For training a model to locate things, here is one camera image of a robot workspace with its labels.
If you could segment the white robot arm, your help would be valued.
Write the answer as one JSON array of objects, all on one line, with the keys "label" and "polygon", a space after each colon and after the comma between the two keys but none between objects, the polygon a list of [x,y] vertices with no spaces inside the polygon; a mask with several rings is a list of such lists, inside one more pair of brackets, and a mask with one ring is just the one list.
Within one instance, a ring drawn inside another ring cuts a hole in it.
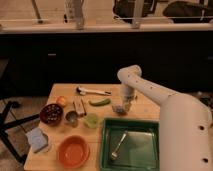
[{"label": "white robot arm", "polygon": [[159,170],[213,171],[210,109],[192,95],[148,81],[141,75],[138,65],[124,67],[117,73],[123,103],[130,104],[137,90],[160,106]]}]

